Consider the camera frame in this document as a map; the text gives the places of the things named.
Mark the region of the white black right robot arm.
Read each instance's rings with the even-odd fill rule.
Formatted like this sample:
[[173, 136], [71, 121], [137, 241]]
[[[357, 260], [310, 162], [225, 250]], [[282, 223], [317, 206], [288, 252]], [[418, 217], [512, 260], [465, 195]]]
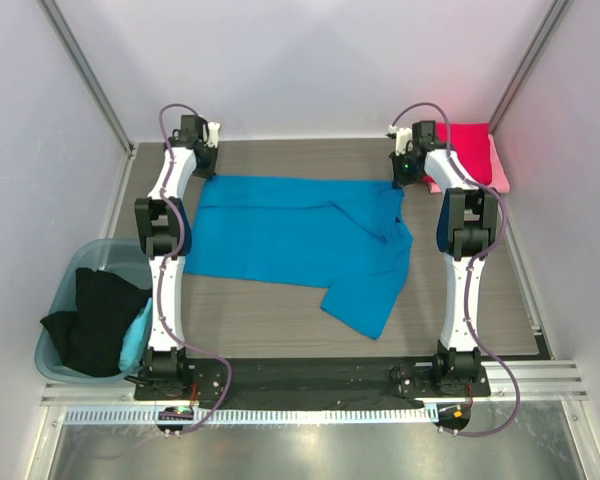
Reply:
[[436, 244], [447, 272], [445, 320], [432, 365], [415, 370], [409, 380], [425, 393], [467, 394], [483, 377], [476, 319], [486, 251], [496, 240], [499, 202], [461, 164], [450, 142], [439, 139], [434, 121], [410, 128], [391, 125], [387, 136], [395, 141], [390, 154], [393, 186], [403, 188], [429, 177], [444, 195]]

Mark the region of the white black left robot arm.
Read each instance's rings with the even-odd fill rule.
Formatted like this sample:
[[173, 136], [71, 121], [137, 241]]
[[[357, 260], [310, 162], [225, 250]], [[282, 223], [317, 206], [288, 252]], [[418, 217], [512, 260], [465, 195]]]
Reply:
[[215, 175], [219, 125], [188, 108], [178, 128], [168, 131], [163, 113], [159, 126], [163, 165], [149, 193], [134, 204], [140, 248], [152, 281], [151, 320], [140, 373], [146, 391], [136, 396], [178, 400], [192, 388], [181, 321], [182, 276], [192, 246], [183, 197], [191, 177]]

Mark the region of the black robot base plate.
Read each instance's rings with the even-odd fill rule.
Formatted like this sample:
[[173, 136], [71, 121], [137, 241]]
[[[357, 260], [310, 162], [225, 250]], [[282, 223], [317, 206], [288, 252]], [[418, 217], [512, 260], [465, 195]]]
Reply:
[[187, 359], [177, 376], [141, 373], [133, 398], [138, 401], [188, 400], [205, 407], [223, 388], [228, 408], [321, 410], [347, 403], [378, 405], [419, 398], [485, 398], [491, 394], [480, 357], [461, 354], [447, 362], [425, 357], [278, 358], [229, 361]]

